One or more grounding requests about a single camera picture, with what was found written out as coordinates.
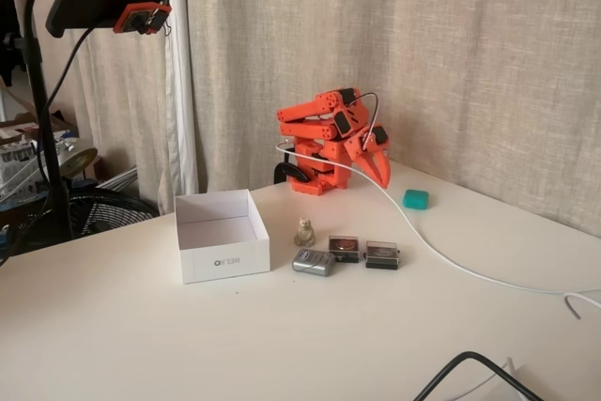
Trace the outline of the orange gripper black servo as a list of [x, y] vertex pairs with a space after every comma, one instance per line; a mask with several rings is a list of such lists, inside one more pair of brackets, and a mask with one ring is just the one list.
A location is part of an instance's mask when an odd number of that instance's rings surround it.
[[376, 184], [386, 189], [391, 179], [391, 164], [385, 150], [389, 145], [388, 133], [380, 124], [365, 126], [345, 140], [345, 149], [351, 160]]

